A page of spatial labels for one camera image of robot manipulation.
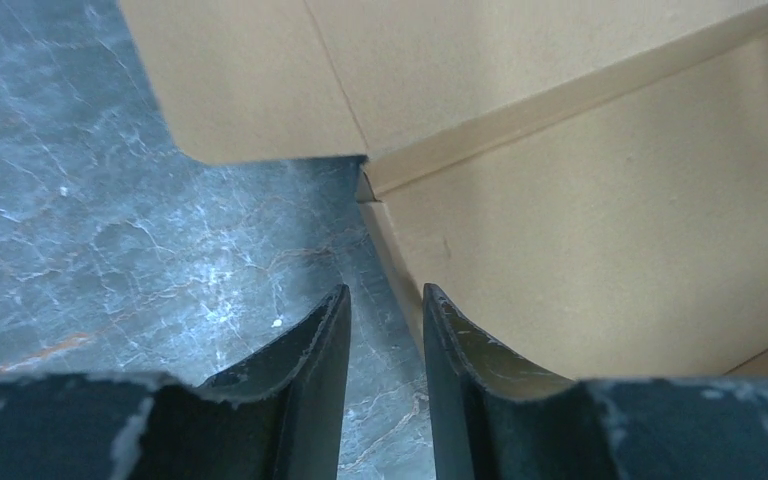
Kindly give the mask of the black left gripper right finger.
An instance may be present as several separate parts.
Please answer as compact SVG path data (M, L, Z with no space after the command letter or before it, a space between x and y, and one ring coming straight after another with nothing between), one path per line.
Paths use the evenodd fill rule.
M441 479L768 479L768 376L572 381L434 284L423 342Z

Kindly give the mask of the cardboard box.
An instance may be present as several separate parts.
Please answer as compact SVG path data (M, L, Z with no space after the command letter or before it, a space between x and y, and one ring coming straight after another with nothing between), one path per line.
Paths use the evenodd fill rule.
M768 375L768 1L123 1L176 146L360 155L427 283L567 378Z

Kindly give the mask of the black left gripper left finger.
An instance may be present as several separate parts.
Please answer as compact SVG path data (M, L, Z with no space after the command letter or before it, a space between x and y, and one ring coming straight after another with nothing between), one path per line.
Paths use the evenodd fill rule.
M0 374L0 479L333 479L350 336L342 284L196 387L164 372Z

